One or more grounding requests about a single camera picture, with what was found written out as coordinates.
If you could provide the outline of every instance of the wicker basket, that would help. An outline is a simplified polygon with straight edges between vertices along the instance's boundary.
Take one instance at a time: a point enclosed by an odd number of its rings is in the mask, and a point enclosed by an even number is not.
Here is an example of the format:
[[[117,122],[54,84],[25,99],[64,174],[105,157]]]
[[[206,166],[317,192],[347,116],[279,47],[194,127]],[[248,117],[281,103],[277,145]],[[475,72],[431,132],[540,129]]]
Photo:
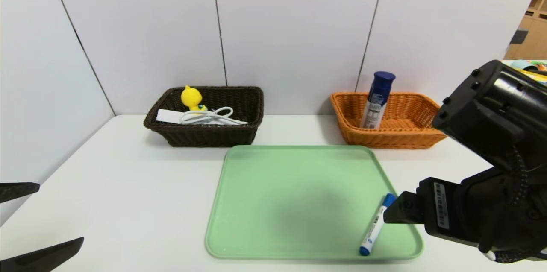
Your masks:
[[[378,129],[359,128],[368,93],[334,93],[330,101],[348,144],[371,148],[430,148],[446,136],[431,126],[439,106],[415,93],[391,93]]]
[[[251,144],[264,116],[264,94],[258,87],[196,87],[209,109],[229,106],[234,109],[230,118],[248,122],[242,126],[180,125],[158,122],[159,109],[185,112],[189,108],[180,101],[183,87],[169,89],[154,104],[144,126],[162,136],[174,147],[232,147]]]

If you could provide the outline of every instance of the white cable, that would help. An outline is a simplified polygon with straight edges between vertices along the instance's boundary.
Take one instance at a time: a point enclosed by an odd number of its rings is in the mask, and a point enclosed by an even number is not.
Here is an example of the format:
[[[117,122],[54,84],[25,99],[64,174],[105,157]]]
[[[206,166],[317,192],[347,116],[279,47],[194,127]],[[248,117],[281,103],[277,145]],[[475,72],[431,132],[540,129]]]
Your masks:
[[[229,110],[230,112],[225,115],[219,115],[220,111]],[[234,113],[234,109],[231,107],[221,107],[214,111],[186,111],[180,116],[180,123],[183,125],[195,125],[195,124],[208,124],[217,123],[219,125],[232,125],[240,126],[245,125],[247,122],[240,120],[234,120],[230,116]]]

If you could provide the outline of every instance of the yellow toy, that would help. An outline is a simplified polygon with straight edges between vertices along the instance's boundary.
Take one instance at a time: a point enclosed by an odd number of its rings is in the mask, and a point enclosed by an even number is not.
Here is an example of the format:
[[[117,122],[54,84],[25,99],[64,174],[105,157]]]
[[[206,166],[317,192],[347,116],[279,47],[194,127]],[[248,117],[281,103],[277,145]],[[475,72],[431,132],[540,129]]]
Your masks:
[[[182,101],[185,106],[189,107],[190,111],[206,111],[207,107],[200,105],[202,99],[199,91],[188,85],[186,85],[180,95],[180,101]]]

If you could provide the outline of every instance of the blue marker on tray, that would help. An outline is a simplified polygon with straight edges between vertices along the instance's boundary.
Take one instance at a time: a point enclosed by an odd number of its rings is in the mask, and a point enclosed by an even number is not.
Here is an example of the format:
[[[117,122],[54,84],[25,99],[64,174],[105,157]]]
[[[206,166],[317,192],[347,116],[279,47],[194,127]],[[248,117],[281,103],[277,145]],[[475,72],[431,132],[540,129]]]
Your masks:
[[[395,75],[390,72],[377,71],[374,73],[373,85],[371,85],[367,105],[363,111],[361,124],[359,124],[360,128],[379,128],[393,80],[395,80]]]
[[[361,253],[361,255],[369,256],[371,254],[374,243],[378,238],[379,231],[382,229],[383,226],[383,212],[395,201],[396,198],[397,197],[395,197],[393,194],[389,193],[385,196],[383,203],[378,210],[378,214],[374,218],[371,229],[369,230],[369,233],[367,233],[365,240],[363,240],[363,243],[359,248],[359,253]]]

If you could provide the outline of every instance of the green tray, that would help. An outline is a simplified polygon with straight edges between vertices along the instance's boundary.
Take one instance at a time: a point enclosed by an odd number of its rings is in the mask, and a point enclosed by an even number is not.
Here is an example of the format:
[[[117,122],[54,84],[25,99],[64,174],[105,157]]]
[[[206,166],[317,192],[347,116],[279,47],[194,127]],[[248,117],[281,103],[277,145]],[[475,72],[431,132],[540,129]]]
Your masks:
[[[414,225],[386,224],[370,256],[359,246],[383,197],[395,194],[362,146],[236,146],[224,159],[205,237],[217,258],[408,260]]]

